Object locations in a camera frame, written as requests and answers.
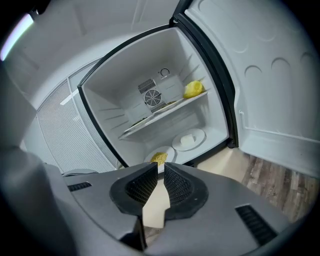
white ceiling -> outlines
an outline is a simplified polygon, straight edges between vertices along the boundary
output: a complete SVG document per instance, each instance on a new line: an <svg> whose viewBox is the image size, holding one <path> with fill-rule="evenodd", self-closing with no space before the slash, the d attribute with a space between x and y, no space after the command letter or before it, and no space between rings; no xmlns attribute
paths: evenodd
<svg viewBox="0 0 320 256"><path fill-rule="evenodd" d="M49 76L46 73L48 69L54 72L66 62L66 57L59 59L57 56L67 45L78 43L91 35L95 37L101 30L106 31L107 38L107 28L112 26L126 25L128 30L135 31L135 27L142 24L146 28L148 24L167 24L178 2L179 0L52 0L44 14L33 15L34 24L7 56L4 64L8 75L25 97L31 99L42 86L37 82L41 79L36 78ZM97 36L97 41L103 40L103 37L104 35ZM90 41L91 45L83 45L93 46L95 38Z"/></svg>

laminate flooring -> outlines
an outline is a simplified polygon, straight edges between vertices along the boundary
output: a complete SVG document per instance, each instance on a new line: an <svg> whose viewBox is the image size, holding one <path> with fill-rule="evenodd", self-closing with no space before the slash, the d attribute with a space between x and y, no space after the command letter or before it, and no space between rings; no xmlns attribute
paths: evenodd
<svg viewBox="0 0 320 256"><path fill-rule="evenodd" d="M317 199L320 180L287 169L254 156L248 156L246 170L234 170L229 178L239 181L239 172L245 174L242 184L279 208L291 222L305 216ZM160 234L162 228L144 227L147 245Z"/></svg>

mini fridge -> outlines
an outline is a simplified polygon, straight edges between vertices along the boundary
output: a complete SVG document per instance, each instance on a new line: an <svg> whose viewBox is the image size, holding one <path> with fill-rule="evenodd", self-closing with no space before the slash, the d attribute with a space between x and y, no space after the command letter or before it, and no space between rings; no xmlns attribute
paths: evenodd
<svg viewBox="0 0 320 256"><path fill-rule="evenodd" d="M168 25L107 53L78 89L125 167L199 129L202 141L175 150L172 162L229 147L316 176L319 67L306 31L281 2L181 0ZM183 99L192 81L203 84L203 93Z"/></svg>

food item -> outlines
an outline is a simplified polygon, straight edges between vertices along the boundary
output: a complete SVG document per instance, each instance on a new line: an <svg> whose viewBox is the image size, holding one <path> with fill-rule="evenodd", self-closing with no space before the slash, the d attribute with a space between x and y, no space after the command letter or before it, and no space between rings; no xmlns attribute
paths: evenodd
<svg viewBox="0 0 320 256"><path fill-rule="evenodd" d="M172 103L175 103L176 102L176 100L175 101L170 101L169 103L167 103L167 104L165 104L162 108L160 108L160 109L163 109L163 108L165 108L166 106L169 106L169 105L171 105Z"/></svg>
<svg viewBox="0 0 320 256"><path fill-rule="evenodd" d="M133 125L131 125L130 127L132 127L132 126L135 126L136 124L139 124L141 121L143 121L143 120L145 120L147 117L145 117L145 118L142 118L141 120L139 120L138 122L135 122Z"/></svg>
<svg viewBox="0 0 320 256"><path fill-rule="evenodd" d="M199 81L192 81L185 87L183 97L185 99L193 98L204 92L205 88Z"/></svg>
<svg viewBox="0 0 320 256"><path fill-rule="evenodd" d="M168 157L167 153L157 152L151 157L150 162L157 162L158 166L163 165Z"/></svg>
<svg viewBox="0 0 320 256"><path fill-rule="evenodd" d="M192 136L192 134L187 134L185 136L182 136L180 138L180 142L181 142L181 145L183 147L189 147L191 146L193 143L195 143L195 139L194 137Z"/></svg>

cooling fan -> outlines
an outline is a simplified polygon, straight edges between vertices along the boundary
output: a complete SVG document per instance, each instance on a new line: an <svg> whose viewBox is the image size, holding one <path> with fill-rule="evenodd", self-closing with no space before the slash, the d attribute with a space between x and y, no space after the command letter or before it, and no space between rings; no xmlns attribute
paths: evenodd
<svg viewBox="0 0 320 256"><path fill-rule="evenodd" d="M166 102L161 95L161 91L153 79L148 79L139 84L138 90L141 93L145 105L152 113L166 105Z"/></svg>
<svg viewBox="0 0 320 256"><path fill-rule="evenodd" d="M145 103L150 106L156 106L161 101L161 94L157 90L148 90L144 95Z"/></svg>

